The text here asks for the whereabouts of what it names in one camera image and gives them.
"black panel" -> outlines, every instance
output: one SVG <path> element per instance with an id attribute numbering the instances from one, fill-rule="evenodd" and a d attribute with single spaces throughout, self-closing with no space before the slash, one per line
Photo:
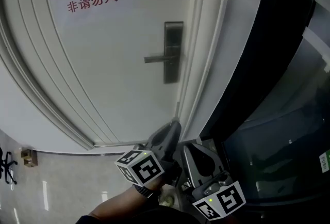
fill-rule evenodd
<path id="1" fill-rule="evenodd" d="M 261 0 L 250 36 L 221 100 L 202 130 L 220 147 L 284 74 L 302 40 L 314 0 Z"/>

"forearm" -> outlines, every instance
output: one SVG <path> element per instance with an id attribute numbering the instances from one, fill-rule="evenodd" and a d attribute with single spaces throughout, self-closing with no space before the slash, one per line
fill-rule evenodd
<path id="1" fill-rule="evenodd" d="M 147 188 L 159 190 L 164 184 L 162 180 L 154 180 Z M 147 198 L 140 194 L 135 187 L 131 187 L 124 193 L 110 198 L 98 205 L 89 215 L 101 221 L 114 221 L 132 217 L 138 209 L 147 202 Z"/>

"lever handle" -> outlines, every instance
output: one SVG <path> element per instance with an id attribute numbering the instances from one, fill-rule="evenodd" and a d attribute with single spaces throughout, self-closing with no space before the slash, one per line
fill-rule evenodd
<path id="1" fill-rule="evenodd" d="M 165 22 L 164 55 L 148 56 L 144 58 L 144 63 L 164 63 L 164 84 L 178 82 L 183 26 L 183 22 Z"/>
<path id="2" fill-rule="evenodd" d="M 175 59 L 179 59 L 179 56 L 165 56 L 165 55 L 149 56 L 144 58 L 144 63 L 165 62 L 165 61 L 171 62 Z"/>

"black chair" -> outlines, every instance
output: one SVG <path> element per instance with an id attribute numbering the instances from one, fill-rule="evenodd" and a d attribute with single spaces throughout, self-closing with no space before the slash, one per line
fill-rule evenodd
<path id="1" fill-rule="evenodd" d="M 10 182 L 7 181 L 7 176 L 9 175 L 9 177 L 12 179 L 13 183 L 15 185 L 17 185 L 17 182 L 14 180 L 14 178 L 12 177 L 9 168 L 10 166 L 12 166 L 13 164 L 17 165 L 16 161 L 11 161 L 8 163 L 8 155 L 11 155 L 11 152 L 7 152 L 6 154 L 6 159 L 2 160 L 2 149 L 0 148 L 0 161 L 1 161 L 1 166 L 0 166 L 0 179 L 2 177 L 2 172 L 5 171 L 5 180 L 7 184 L 10 184 Z"/>

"shiny floor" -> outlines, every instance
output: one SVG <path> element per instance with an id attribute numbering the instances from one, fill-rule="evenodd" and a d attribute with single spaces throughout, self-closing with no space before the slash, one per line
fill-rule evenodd
<path id="1" fill-rule="evenodd" d="M 38 166 L 28 168 L 19 144 L 0 132 L 0 146 L 12 152 L 17 185 L 0 179 L 1 224 L 76 223 L 104 200 L 131 185 L 123 180 L 110 156 L 68 156 L 38 153 Z"/>

